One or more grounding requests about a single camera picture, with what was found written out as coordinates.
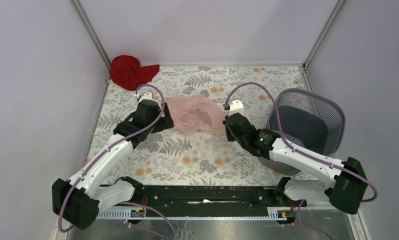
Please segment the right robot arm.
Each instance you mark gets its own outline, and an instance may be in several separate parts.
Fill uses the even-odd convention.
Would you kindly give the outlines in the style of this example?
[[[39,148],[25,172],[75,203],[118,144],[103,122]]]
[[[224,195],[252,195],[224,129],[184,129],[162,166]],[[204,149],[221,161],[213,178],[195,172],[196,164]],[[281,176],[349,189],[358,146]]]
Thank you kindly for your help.
[[[301,147],[269,129],[257,129],[240,113],[222,121],[226,137],[259,159],[289,165],[314,177],[295,180],[286,177],[274,192],[277,204],[287,206],[292,201],[327,202],[336,209],[355,215],[370,183],[361,162],[327,157]]]

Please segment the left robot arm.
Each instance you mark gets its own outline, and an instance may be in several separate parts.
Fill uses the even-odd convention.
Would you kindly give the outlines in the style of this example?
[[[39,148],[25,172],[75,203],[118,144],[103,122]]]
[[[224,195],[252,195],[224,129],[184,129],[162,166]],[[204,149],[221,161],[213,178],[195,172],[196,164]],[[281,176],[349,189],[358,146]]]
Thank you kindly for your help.
[[[138,205],[143,193],[133,183],[116,183],[100,188],[111,170],[143,142],[149,134],[174,127],[167,103],[138,101],[137,108],[118,123],[101,152],[69,179],[52,184],[52,210],[58,215],[58,229],[66,233],[76,227],[87,229],[102,212],[121,202]]]

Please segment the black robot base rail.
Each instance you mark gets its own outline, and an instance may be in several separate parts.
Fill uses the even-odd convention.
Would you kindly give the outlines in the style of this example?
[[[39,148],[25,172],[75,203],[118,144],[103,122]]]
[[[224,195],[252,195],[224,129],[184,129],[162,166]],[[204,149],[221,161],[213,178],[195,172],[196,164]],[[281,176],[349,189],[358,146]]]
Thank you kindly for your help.
[[[278,187],[268,186],[164,186],[144,185],[135,189],[131,203],[143,208],[188,206],[251,206],[294,211],[306,202],[291,200]]]

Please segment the pink plastic trash bag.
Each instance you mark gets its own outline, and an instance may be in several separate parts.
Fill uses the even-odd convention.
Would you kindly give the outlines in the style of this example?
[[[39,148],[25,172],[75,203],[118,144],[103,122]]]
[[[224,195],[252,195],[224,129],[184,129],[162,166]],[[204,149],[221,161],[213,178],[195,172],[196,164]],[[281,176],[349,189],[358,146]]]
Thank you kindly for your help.
[[[195,131],[223,134],[226,113],[203,94],[165,97],[174,127],[184,133]]]

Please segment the grey slotted trash bin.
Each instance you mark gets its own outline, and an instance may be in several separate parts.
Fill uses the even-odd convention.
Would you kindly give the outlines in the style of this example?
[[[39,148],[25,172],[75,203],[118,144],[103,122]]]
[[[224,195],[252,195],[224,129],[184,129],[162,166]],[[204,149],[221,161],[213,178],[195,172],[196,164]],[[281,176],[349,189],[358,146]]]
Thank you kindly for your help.
[[[301,147],[324,156],[339,148],[345,128],[345,114],[334,101],[298,88],[283,90],[271,109],[267,129],[279,132]]]

